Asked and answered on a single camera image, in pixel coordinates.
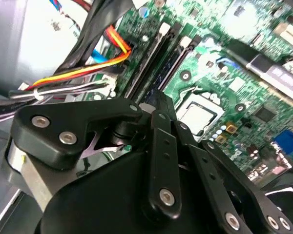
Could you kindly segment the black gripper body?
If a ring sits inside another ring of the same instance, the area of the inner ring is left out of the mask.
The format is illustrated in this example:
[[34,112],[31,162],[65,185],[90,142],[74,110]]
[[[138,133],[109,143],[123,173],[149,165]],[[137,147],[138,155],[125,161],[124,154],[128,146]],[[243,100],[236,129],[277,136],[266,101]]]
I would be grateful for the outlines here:
[[178,154],[181,213],[170,219],[147,202],[149,158],[129,153],[61,188],[49,201],[38,234],[242,234],[234,210],[216,214],[191,157]]

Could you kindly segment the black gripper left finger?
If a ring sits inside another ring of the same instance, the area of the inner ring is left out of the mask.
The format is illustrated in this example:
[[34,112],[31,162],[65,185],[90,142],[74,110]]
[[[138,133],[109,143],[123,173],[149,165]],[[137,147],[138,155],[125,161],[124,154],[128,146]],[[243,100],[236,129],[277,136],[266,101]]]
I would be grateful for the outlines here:
[[162,216],[181,212],[176,137],[165,94],[152,104],[125,98],[24,107],[12,124],[21,175],[43,213],[64,186],[129,153],[149,158],[147,202]]

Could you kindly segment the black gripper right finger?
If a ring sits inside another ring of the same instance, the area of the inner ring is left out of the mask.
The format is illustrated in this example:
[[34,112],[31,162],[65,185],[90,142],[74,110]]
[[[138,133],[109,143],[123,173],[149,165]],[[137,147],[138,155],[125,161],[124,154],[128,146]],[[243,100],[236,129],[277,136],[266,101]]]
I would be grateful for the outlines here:
[[215,234],[293,234],[293,224],[211,141],[198,144],[164,96],[177,149],[200,183]]

